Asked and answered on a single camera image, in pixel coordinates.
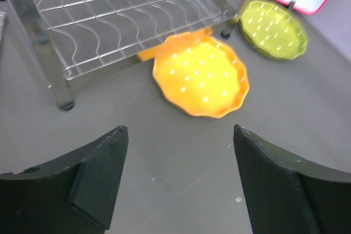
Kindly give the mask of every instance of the orange tray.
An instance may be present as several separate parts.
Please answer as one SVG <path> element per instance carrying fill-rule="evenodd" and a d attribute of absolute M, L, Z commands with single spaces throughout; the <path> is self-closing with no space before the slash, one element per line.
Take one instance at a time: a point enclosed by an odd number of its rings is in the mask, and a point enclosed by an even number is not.
<path fill-rule="evenodd" d="M 188 114 L 221 118 L 241 107 L 250 84 L 245 65 L 211 32 L 168 37 L 152 74 L 166 99 Z"/>

